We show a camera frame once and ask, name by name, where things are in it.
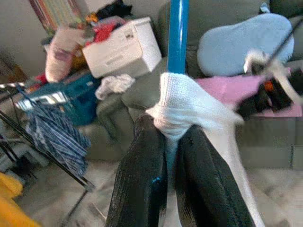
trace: pink towel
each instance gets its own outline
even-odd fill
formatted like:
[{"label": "pink towel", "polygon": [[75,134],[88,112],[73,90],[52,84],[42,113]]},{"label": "pink towel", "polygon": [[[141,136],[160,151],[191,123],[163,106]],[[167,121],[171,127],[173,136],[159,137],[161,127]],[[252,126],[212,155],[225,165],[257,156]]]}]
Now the pink towel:
[{"label": "pink towel", "polygon": [[[241,100],[255,94],[262,76],[235,76],[235,77],[212,77],[196,79],[196,82],[211,96],[232,108]],[[288,109],[274,113],[271,110],[264,111],[256,116],[263,117],[301,117],[302,108],[292,105]]]}]

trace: blue pole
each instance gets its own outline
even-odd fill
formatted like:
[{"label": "blue pole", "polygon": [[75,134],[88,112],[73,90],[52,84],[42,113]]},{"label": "blue pole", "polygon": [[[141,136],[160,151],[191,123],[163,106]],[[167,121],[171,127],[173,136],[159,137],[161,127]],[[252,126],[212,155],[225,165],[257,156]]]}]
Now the blue pole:
[{"label": "blue pole", "polygon": [[185,73],[188,1],[171,0],[170,3],[168,72]]}]

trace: white box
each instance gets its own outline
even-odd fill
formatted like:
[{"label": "white box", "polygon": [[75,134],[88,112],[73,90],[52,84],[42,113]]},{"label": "white box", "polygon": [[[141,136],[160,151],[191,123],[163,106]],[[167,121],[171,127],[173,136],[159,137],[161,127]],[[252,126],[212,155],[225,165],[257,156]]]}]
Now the white box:
[{"label": "white box", "polygon": [[95,78],[122,73],[138,77],[151,72],[161,60],[149,17],[126,23],[107,40],[83,48],[83,54]]}]

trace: light blue pillow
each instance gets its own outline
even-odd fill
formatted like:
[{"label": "light blue pillow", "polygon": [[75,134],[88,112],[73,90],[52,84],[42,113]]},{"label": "light blue pillow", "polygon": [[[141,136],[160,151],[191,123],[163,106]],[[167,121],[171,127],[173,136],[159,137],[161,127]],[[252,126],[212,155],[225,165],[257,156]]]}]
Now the light blue pillow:
[{"label": "light blue pillow", "polygon": [[[245,57],[250,50],[272,54],[291,29],[292,25],[288,19],[272,13],[262,14],[235,25],[211,29],[200,39],[198,65],[207,76],[243,74]],[[293,50],[294,38],[291,37],[278,59],[288,61]]]}]

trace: yellow cloth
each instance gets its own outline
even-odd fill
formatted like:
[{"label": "yellow cloth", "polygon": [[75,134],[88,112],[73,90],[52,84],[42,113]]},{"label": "yellow cloth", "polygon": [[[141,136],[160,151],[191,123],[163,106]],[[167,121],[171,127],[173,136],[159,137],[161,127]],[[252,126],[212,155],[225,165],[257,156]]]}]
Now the yellow cloth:
[{"label": "yellow cloth", "polygon": [[0,227],[39,227],[13,201],[20,195],[22,184],[13,178],[0,173]]}]

